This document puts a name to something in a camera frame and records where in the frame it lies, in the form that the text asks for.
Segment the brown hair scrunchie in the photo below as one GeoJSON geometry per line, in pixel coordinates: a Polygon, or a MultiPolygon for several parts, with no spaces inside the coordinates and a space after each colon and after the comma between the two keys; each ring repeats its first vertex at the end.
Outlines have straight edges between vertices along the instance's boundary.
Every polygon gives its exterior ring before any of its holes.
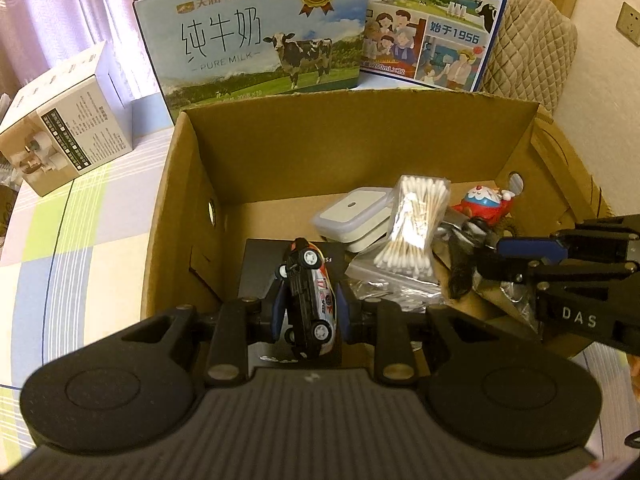
{"type": "Polygon", "coordinates": [[[521,225],[510,216],[501,218],[494,226],[494,232],[501,237],[518,237],[523,233],[521,225]]]}

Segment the black product box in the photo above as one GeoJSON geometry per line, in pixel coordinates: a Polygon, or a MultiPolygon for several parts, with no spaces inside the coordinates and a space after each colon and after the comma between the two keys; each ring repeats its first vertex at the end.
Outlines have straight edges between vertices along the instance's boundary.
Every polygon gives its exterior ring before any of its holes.
{"type": "MultiPolygon", "coordinates": [[[[251,373],[257,367],[300,367],[304,356],[301,356],[294,344],[294,322],[288,315],[295,301],[291,296],[290,283],[285,277],[285,260],[291,252],[293,242],[286,240],[262,240],[250,238],[245,244],[244,258],[240,277],[240,297],[259,297],[262,303],[262,314],[271,306],[272,319],[269,328],[278,332],[278,339],[273,342],[255,342],[248,348],[248,369],[251,373]]],[[[326,265],[327,278],[320,281],[335,285],[339,278],[344,278],[346,270],[346,252],[337,243],[319,242],[315,244],[317,252],[321,252],[326,265]]],[[[341,363],[339,344],[318,357],[318,367],[337,366],[341,363]]]]}

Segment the metal rack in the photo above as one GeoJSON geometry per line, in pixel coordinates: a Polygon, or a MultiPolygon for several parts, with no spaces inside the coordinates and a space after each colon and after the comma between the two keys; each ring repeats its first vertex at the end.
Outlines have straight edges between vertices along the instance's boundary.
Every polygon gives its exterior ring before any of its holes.
{"type": "Polygon", "coordinates": [[[345,274],[350,288],[360,300],[393,301],[401,310],[411,313],[424,313],[427,307],[445,303],[437,280],[421,281],[379,269],[369,257],[353,258],[345,274]]]}

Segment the white toy car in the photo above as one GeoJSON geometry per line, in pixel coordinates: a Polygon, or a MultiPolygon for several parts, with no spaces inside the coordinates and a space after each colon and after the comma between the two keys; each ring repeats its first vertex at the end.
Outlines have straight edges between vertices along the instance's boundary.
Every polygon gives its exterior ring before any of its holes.
{"type": "Polygon", "coordinates": [[[320,248],[297,237],[288,246],[277,277],[286,295],[284,339],[294,354],[310,360],[330,353],[336,336],[335,294],[320,248]]]}

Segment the silver foil bag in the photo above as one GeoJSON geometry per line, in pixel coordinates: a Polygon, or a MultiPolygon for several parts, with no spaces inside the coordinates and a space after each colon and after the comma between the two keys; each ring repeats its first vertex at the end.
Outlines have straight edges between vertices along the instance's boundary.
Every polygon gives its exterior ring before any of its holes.
{"type": "Polygon", "coordinates": [[[448,297],[462,300],[474,292],[506,315],[538,334],[532,293],[524,284],[524,272],[515,270],[497,252],[499,237],[480,218],[470,218],[448,208],[436,230],[432,248],[449,271],[448,297]]]}

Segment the red Doraemon toy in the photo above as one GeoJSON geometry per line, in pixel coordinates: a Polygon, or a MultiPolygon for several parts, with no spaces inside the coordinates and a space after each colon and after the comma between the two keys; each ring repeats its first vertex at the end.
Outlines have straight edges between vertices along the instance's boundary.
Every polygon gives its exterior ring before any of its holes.
{"type": "Polygon", "coordinates": [[[511,210],[514,197],[510,190],[496,190],[485,185],[470,188],[460,200],[452,206],[457,212],[469,218],[481,218],[488,226],[494,228],[511,210]]]}

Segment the cotton swabs pack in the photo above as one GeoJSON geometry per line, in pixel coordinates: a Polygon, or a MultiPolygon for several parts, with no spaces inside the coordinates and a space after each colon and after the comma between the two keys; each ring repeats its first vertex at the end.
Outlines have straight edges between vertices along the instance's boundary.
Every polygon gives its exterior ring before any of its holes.
{"type": "Polygon", "coordinates": [[[450,182],[435,177],[404,174],[396,185],[393,220],[386,242],[375,255],[383,271],[431,281],[432,243],[450,199],[450,182]]]}

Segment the clear plastic container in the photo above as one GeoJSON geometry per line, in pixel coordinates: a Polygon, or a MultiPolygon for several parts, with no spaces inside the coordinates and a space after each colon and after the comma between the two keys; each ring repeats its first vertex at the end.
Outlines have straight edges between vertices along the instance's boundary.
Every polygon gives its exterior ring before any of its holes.
{"type": "Polygon", "coordinates": [[[312,224],[325,240],[356,254],[387,234],[392,205],[392,188],[363,186],[315,214],[312,224]]]}

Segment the brown cardboard box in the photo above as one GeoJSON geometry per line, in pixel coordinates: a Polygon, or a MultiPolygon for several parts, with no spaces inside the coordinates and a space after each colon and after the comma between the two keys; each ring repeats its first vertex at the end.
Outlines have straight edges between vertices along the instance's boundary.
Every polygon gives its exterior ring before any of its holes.
{"type": "Polygon", "coordinates": [[[251,238],[316,240],[329,211],[351,238],[375,229],[406,174],[514,188],[521,232],[611,214],[551,115],[533,102],[437,90],[343,90],[226,101],[176,120],[155,202],[143,316],[213,311],[239,291],[251,238]]]}

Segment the checkered table cloth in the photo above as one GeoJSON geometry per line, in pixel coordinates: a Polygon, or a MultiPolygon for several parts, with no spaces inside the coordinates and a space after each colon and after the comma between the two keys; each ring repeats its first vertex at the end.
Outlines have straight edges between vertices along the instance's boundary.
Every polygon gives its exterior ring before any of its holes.
{"type": "MultiPolygon", "coordinates": [[[[405,162],[420,144],[431,164],[446,162],[454,183],[505,184],[515,141],[538,119],[570,170],[570,182],[601,217],[611,213],[597,182],[536,102],[483,92],[421,90],[375,76],[352,90],[270,96],[274,125],[294,140],[328,128],[363,99],[363,145],[387,144],[386,164],[405,162]]],[[[18,407],[41,364],[96,341],[142,315],[152,217],[175,122],[159,94],[130,105],[134,149],[46,196],[18,192],[1,254],[1,465],[34,444],[18,407]]]]}

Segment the quilted beige chair cover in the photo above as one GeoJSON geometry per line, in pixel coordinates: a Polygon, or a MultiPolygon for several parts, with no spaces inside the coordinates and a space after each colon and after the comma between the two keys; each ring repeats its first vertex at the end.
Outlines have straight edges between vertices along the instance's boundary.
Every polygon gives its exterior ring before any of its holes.
{"type": "Polygon", "coordinates": [[[508,0],[480,91],[554,113],[577,47],[575,24],[550,0],[508,0]]]}

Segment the white appliance box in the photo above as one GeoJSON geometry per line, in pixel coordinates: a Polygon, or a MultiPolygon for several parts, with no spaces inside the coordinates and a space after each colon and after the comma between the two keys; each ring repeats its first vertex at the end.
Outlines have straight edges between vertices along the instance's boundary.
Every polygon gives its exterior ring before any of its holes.
{"type": "Polygon", "coordinates": [[[134,149],[130,94],[107,41],[17,92],[1,123],[1,153],[45,196],[134,149]]]}

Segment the light blue milk carton box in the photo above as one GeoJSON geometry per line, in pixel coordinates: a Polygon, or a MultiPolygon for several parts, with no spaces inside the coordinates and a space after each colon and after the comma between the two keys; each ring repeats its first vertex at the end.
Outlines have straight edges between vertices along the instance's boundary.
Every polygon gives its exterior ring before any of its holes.
{"type": "Polygon", "coordinates": [[[170,116],[355,87],[369,0],[134,0],[170,116]]]}

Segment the pink curtain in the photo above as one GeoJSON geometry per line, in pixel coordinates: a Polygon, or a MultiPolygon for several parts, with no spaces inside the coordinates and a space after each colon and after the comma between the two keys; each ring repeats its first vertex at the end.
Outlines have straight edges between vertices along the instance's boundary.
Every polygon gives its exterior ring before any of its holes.
{"type": "Polygon", "coordinates": [[[1,0],[1,90],[13,96],[94,44],[111,44],[130,96],[158,91],[134,0],[1,0]]]}

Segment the wall socket plate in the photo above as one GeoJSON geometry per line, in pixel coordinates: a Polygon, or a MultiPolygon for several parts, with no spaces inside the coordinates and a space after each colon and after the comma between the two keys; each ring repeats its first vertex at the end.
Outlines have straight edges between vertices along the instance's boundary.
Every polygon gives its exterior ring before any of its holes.
{"type": "Polygon", "coordinates": [[[616,29],[636,47],[640,46],[640,13],[626,1],[620,7],[616,29]]]}

